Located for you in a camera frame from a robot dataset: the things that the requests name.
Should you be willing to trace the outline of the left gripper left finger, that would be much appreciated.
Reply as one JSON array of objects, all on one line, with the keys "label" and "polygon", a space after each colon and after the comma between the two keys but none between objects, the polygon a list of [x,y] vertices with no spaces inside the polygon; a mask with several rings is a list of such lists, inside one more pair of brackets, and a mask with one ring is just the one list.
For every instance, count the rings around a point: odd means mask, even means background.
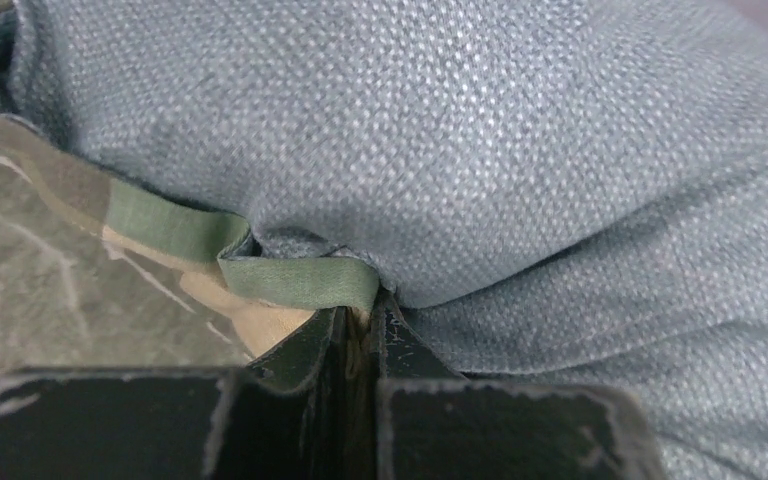
[{"label": "left gripper left finger", "polygon": [[345,313],[246,366],[0,378],[0,479],[337,479]]}]

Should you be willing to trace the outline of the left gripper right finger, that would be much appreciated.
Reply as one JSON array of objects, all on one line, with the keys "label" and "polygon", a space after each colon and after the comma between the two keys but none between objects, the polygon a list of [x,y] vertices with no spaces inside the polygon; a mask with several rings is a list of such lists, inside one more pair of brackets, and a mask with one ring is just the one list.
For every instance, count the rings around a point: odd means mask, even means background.
[{"label": "left gripper right finger", "polygon": [[640,403],[605,386],[473,380],[392,298],[371,319],[380,479],[663,479]]}]

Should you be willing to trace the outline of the blue grey pillow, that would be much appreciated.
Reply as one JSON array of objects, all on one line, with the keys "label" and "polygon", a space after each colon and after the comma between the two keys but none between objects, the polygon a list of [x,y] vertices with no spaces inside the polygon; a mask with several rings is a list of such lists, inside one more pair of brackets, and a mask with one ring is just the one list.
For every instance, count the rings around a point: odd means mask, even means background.
[{"label": "blue grey pillow", "polygon": [[768,479],[768,37],[719,1],[7,1],[0,114],[252,253],[372,268],[455,369],[626,387]]}]

